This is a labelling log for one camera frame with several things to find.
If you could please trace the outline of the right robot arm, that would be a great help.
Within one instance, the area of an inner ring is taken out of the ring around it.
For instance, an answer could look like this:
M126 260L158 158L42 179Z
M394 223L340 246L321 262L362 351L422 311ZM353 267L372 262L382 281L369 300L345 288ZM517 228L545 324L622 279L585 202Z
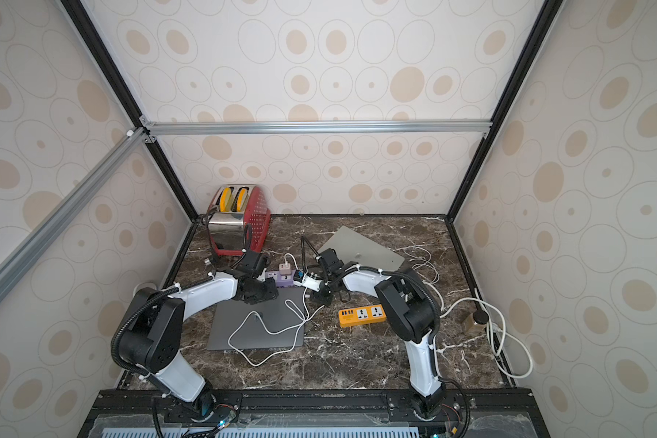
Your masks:
M396 271L345 264L333 249L316 256L322 271L316 299L330 304L341 291L363 293L379 299L386 320L405 342L409 366L412 408L423 419L436 417L446 396L435 357L435 338L440 330L436 300L412 268Z

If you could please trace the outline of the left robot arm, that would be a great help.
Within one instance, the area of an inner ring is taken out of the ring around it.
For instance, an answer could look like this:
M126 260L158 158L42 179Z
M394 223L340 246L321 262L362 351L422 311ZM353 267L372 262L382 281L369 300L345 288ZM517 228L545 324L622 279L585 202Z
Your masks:
M278 297L274 279L261 279L268 256L247 251L229 268L189 288L137 291L111 339L116 365L150 381L195 416L206 418L216 403L212 386L180 352L184 321L228 300L257 304Z

